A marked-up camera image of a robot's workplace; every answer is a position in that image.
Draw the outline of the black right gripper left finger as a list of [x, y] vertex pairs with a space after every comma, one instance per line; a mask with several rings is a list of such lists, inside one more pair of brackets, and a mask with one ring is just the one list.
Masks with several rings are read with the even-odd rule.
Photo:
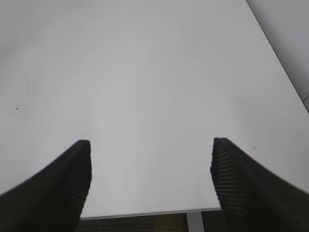
[[79, 140], [0, 196], [2, 232], [74, 232], [92, 180], [91, 145]]

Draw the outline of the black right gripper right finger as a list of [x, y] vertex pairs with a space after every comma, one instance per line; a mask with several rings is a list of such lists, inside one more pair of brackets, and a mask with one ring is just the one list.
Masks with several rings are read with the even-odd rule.
[[214, 138], [211, 177], [231, 232], [307, 232], [309, 195], [227, 138]]

